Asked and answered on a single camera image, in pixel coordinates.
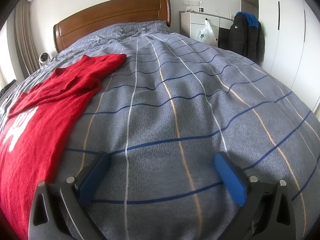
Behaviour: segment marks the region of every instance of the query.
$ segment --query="wooden headboard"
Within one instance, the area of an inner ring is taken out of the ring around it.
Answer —
[[[116,23],[166,21],[170,27],[170,0],[111,0],[103,2],[57,23],[53,27],[57,52],[78,39]]]

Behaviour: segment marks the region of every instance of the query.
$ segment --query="black jacket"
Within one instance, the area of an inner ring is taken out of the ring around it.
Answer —
[[[264,33],[259,23],[258,29],[249,27],[245,15],[235,17],[230,28],[228,49],[260,64],[264,55]]]

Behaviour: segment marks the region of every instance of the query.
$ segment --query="blue plaid duvet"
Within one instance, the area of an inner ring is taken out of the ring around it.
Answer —
[[[54,68],[112,53],[127,60],[75,125],[57,175],[110,153],[87,207],[107,239],[217,239],[238,210],[213,166],[219,151],[263,182],[284,179],[297,239],[308,233],[320,214],[314,114],[252,61],[169,33],[164,22],[116,24],[80,39],[18,86],[0,108],[1,126],[20,93]]]

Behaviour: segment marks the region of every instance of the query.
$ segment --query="wall socket panel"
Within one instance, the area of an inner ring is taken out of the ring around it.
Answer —
[[[199,2],[198,1],[189,1],[189,5],[199,6]]]
[[[56,48],[49,49],[48,53],[50,55],[50,58],[53,58],[55,55],[58,54]]]
[[[199,6],[199,2],[198,1],[183,0],[183,5]]]

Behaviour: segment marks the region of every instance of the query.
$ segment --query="drawer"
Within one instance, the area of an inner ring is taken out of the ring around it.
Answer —
[[[232,20],[220,19],[220,27],[230,30],[231,25],[233,25]]]
[[[205,19],[208,19],[211,26],[219,27],[219,17],[209,16],[205,14],[190,13],[190,23],[205,25]]]
[[[203,31],[204,30],[205,25],[200,25],[200,24],[190,24],[190,38],[194,39],[194,40],[198,40],[198,36],[199,36],[199,31]],[[214,36],[216,36],[216,39],[219,36],[219,27],[213,27],[211,26],[212,31],[214,33]]]

